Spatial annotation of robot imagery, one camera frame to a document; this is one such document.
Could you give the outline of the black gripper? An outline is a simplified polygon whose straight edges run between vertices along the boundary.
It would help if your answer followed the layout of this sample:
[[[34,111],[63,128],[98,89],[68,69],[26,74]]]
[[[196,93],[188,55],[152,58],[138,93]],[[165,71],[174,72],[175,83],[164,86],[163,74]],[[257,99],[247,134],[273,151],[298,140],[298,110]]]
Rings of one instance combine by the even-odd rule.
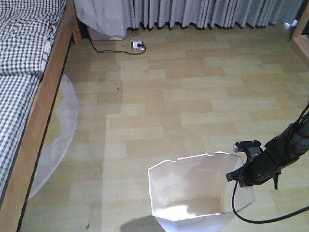
[[[237,152],[247,155],[245,164],[226,174],[227,181],[238,181],[240,187],[261,185],[273,179],[274,187],[278,187],[281,168],[260,147],[238,148]]]

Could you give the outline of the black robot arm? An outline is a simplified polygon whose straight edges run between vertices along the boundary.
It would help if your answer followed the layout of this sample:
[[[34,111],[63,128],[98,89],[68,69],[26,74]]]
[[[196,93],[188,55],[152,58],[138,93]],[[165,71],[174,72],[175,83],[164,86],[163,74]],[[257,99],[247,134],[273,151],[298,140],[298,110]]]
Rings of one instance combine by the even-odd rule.
[[[258,140],[234,143],[234,152],[244,152],[247,160],[242,167],[226,174],[228,182],[238,181],[243,188],[273,179],[277,190],[282,169],[309,150],[309,117],[303,116],[290,124],[283,133],[268,141],[264,150],[260,146]]]

